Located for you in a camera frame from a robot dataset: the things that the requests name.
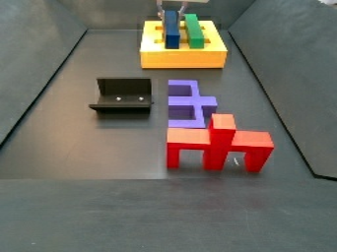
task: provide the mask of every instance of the green block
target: green block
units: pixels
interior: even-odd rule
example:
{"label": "green block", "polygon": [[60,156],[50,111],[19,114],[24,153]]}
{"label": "green block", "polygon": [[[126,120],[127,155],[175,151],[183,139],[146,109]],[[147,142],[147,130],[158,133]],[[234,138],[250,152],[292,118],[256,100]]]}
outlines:
{"label": "green block", "polygon": [[205,48],[205,34],[196,14],[186,14],[186,33],[190,48]]}

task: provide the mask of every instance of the black bracket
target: black bracket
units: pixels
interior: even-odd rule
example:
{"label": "black bracket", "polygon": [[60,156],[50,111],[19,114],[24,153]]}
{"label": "black bracket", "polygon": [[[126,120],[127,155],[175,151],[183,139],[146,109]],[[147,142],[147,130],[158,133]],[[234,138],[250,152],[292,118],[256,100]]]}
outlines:
{"label": "black bracket", "polygon": [[99,78],[101,98],[90,108],[98,112],[149,111],[151,109],[151,79]]}

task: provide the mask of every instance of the red bridge block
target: red bridge block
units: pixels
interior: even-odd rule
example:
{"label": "red bridge block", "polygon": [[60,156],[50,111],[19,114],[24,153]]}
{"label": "red bridge block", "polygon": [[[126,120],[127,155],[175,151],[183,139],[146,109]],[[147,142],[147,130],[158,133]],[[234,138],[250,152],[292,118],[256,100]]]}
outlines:
{"label": "red bridge block", "polygon": [[260,172],[274,149],[268,132],[237,131],[232,114],[214,114],[209,129],[167,130],[167,167],[179,167],[181,150],[204,150],[206,170],[222,170],[229,152],[244,152],[246,170]]}

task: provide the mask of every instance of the yellow block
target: yellow block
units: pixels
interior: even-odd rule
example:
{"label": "yellow block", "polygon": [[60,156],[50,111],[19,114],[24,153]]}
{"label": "yellow block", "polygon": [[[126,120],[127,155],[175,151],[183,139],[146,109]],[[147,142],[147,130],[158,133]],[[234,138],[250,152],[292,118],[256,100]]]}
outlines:
{"label": "yellow block", "polygon": [[201,21],[206,47],[190,49],[185,22],[181,22],[181,48],[166,49],[161,21],[146,21],[141,44],[142,68],[224,68],[226,46],[213,21]]}

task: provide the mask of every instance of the building block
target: building block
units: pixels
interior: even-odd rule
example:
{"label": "building block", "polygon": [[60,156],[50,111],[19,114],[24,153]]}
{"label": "building block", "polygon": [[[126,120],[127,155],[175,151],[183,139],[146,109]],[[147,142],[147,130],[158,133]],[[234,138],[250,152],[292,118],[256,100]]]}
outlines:
{"label": "building block", "polygon": [[175,11],[165,12],[163,25],[165,48],[179,49],[181,33],[178,15]]}
{"label": "building block", "polygon": [[186,33],[190,48],[205,48],[205,34],[196,14],[185,15]]}
{"label": "building block", "polygon": [[206,128],[205,117],[212,117],[216,110],[216,97],[201,96],[198,81],[169,80],[170,128]]}
{"label": "building block", "polygon": [[185,22],[181,22],[181,48],[166,49],[161,21],[146,21],[141,43],[142,68],[224,68],[226,47],[213,21],[200,21],[205,34],[205,48],[190,48]]}
{"label": "building block", "polygon": [[213,114],[209,129],[167,130],[167,167],[179,167],[181,150],[204,150],[204,168],[222,170],[229,152],[245,153],[249,172],[260,172],[273,152],[269,132],[238,131],[232,114]]}

